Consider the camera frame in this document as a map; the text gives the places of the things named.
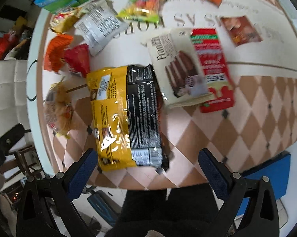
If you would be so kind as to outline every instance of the chocolate wafer box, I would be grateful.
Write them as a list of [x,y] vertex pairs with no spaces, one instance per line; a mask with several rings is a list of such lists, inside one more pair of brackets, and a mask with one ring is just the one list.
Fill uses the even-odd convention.
[[146,39],[165,105],[182,107],[214,99],[206,84],[187,28],[165,30]]

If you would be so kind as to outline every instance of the chocolate cake picture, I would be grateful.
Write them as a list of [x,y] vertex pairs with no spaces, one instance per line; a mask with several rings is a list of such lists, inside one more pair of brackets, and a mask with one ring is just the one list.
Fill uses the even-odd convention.
[[181,97],[185,94],[192,96],[204,93],[203,76],[199,76],[195,64],[191,58],[183,51],[179,51],[175,59],[170,65],[165,67],[168,81],[174,91],[176,97]]

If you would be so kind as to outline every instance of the brown food box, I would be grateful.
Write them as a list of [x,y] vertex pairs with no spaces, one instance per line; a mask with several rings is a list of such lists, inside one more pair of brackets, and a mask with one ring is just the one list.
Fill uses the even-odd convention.
[[249,42],[261,42],[263,40],[246,16],[221,17],[221,21],[236,46]]

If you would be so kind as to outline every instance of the checkered floor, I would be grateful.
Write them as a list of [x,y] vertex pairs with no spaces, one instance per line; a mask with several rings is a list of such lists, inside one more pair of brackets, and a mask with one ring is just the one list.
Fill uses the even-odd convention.
[[[234,76],[235,106],[200,113],[198,106],[163,111],[162,139],[170,157],[167,172],[134,167],[99,174],[89,183],[123,189],[161,189],[206,182],[197,157],[208,148],[231,171],[242,172],[285,150],[297,140],[297,79]],[[92,123],[89,97],[75,104],[70,139],[55,137],[48,129],[60,171],[77,161],[87,148],[96,148],[88,134]]]

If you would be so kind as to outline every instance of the yellow bag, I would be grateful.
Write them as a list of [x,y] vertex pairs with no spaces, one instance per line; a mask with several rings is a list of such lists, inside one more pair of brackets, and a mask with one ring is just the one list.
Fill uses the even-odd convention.
[[101,169],[161,167],[153,68],[104,68],[87,74],[86,79]]

